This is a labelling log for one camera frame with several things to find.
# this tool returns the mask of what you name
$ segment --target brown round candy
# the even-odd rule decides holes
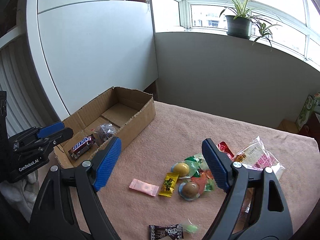
[[[188,182],[182,187],[182,194],[187,198],[194,198],[198,194],[199,186],[194,182]]]

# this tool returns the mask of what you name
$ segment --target table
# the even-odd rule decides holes
[[[155,119],[121,153],[107,185],[98,192],[122,240],[148,239],[148,225],[178,224],[186,218],[201,224],[193,239],[204,236],[225,198],[221,189],[189,202],[179,196],[177,188],[171,198],[152,197],[129,189],[129,184],[136,178],[161,186],[170,167],[201,152],[206,138],[216,144],[225,141],[236,154],[259,135],[266,149],[287,169],[280,184],[293,231],[304,223],[320,197],[320,153],[313,138],[160,102],[155,102],[155,107]],[[39,172],[40,181],[50,165]],[[80,228],[88,232],[74,188],[71,194]]]

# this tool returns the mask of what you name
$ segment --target snickers bar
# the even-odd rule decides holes
[[[92,135],[84,137],[80,142],[78,142],[71,150],[69,154],[72,159],[78,159],[82,154],[89,150],[92,145],[96,142],[95,137]]]

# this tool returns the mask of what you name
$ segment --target metal screw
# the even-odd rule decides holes
[[[240,168],[242,166],[242,164],[240,162],[234,162],[233,166],[236,168]]]
[[[57,165],[53,165],[50,168],[50,171],[57,171],[58,170],[58,166]]]
[[[272,173],[273,172],[273,170],[270,167],[266,167],[265,170],[266,170],[267,173]]]
[[[84,166],[84,167],[89,167],[91,165],[91,162],[90,161],[84,161],[83,163],[82,163],[82,166]]]

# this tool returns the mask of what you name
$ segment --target plant pot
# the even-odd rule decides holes
[[[234,36],[243,39],[250,39],[249,30],[250,30],[250,20],[243,17],[238,17],[233,19],[233,15],[226,15],[228,23],[227,34],[229,36]]]

